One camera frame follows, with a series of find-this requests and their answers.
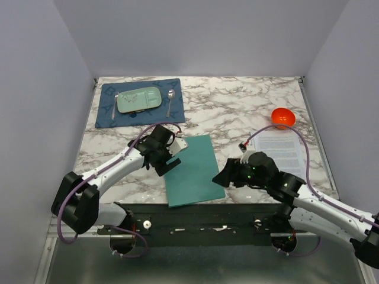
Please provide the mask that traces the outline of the teal file folder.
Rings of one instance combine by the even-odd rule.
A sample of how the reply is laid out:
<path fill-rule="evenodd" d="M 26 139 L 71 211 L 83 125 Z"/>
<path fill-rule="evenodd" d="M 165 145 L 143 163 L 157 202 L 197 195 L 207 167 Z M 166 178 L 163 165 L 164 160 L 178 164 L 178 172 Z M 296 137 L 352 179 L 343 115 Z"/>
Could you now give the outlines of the teal file folder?
<path fill-rule="evenodd" d="M 181 163 L 165 175 L 169 207 L 178 207 L 226 197 L 224 187 L 213 183 L 219 174 L 209 135 L 188 137 L 188 148 L 178 154 Z"/>

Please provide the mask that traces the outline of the printed paper sheet top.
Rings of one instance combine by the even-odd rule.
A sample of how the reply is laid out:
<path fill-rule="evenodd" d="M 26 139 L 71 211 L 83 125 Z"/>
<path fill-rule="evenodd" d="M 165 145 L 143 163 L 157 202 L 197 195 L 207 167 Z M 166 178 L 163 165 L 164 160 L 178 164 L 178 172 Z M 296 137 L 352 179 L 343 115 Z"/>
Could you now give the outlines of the printed paper sheet top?
<path fill-rule="evenodd" d="M 306 179 L 306 165 L 299 137 L 291 130 L 263 131 L 251 141 L 256 151 L 272 158 L 280 171 Z"/>

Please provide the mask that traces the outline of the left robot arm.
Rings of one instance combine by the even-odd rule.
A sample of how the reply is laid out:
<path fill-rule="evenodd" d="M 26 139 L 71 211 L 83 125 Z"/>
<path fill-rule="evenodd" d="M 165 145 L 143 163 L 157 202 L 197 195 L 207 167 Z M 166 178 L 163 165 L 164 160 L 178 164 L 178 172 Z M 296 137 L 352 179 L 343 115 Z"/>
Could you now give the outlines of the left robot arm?
<path fill-rule="evenodd" d="M 124 234 L 131 228 L 130 213 L 122 205 L 102 203 L 101 197 L 119 180 L 142 169 L 153 168 L 158 176 L 180 164 L 176 154 L 188 148 L 185 139 L 162 124 L 149 126 L 118 155 L 88 172 L 66 174 L 52 203 L 51 212 L 58 224 L 66 224 L 76 234 L 83 234 L 95 225 L 111 226 Z"/>

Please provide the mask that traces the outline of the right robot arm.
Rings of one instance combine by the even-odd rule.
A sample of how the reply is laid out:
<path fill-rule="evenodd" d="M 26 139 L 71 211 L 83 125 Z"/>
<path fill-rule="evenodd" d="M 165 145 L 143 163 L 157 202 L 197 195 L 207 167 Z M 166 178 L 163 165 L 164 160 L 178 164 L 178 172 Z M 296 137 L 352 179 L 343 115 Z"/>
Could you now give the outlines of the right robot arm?
<path fill-rule="evenodd" d="M 352 246 L 356 258 L 378 268 L 378 215 L 353 208 L 311 189 L 301 178 L 280 171 L 263 152 L 247 151 L 227 159 L 212 181 L 222 187 L 257 186 L 284 206 L 272 217 L 280 232 L 293 227 Z"/>

